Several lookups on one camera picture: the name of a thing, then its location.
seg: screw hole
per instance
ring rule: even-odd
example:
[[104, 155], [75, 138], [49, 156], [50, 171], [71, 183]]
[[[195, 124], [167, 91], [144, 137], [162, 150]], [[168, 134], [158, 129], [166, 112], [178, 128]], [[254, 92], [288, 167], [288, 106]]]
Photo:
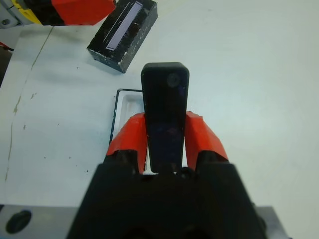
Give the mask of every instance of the screw hole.
[[10, 20], [9, 19], [6, 19], [6, 20], [3, 20], [1, 23], [3, 26], [6, 26], [6, 25], [9, 25], [10, 24]]
[[32, 213], [24, 210], [14, 214], [6, 224], [6, 231], [10, 234], [22, 231], [31, 221]]

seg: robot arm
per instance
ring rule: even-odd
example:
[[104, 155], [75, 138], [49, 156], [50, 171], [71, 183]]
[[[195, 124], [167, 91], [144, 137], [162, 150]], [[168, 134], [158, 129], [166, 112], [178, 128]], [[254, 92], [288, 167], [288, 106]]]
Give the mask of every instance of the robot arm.
[[115, 7], [114, 0], [0, 0], [0, 28], [32, 23], [94, 25]]

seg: white tabletop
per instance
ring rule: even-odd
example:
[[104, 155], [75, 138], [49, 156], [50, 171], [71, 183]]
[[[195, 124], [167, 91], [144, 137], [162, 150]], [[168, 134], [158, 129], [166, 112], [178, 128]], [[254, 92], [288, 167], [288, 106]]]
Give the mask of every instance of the white tabletop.
[[86, 50], [96, 26], [25, 27], [0, 90], [0, 203], [77, 206], [110, 137], [118, 88], [148, 62], [190, 70], [204, 116], [251, 199], [294, 239], [319, 221], [319, 1], [161, 0], [125, 74]]

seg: metal plate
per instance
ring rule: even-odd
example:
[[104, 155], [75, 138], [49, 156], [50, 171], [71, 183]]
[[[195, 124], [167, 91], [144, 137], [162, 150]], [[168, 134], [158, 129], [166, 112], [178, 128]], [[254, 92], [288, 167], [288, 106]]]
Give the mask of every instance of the metal plate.
[[[6, 225], [16, 213], [28, 210], [32, 213], [31, 221], [20, 232], [9, 234]], [[71, 227], [78, 208], [67, 207], [32, 207], [5, 205], [0, 211], [1, 239], [63, 239]]]
[[[30, 223], [20, 232], [9, 234], [6, 224], [12, 215], [29, 210]], [[0, 211], [0, 239], [64, 239], [78, 208], [5, 205]], [[256, 207], [266, 224], [268, 239], [289, 239], [272, 207]]]

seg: circular hole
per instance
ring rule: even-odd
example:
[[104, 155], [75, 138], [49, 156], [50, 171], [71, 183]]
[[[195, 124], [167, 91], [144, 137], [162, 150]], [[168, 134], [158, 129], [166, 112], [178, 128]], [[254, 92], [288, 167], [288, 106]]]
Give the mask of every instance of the circular hole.
[[9, 19], [3, 20], [3, 21], [2, 21], [2, 25], [4, 25], [4, 26], [9, 25], [10, 22], [11, 22], [11, 21], [10, 21]]
[[170, 74], [168, 75], [167, 84], [168, 84], [169, 87], [174, 88], [174, 87], [178, 86], [179, 83], [180, 83], [180, 77], [179, 77], [178, 74], [176, 74], [176, 73], [170, 73]]
[[32, 213], [24, 210], [14, 214], [6, 224], [6, 231], [10, 234], [22, 231], [30, 222]]

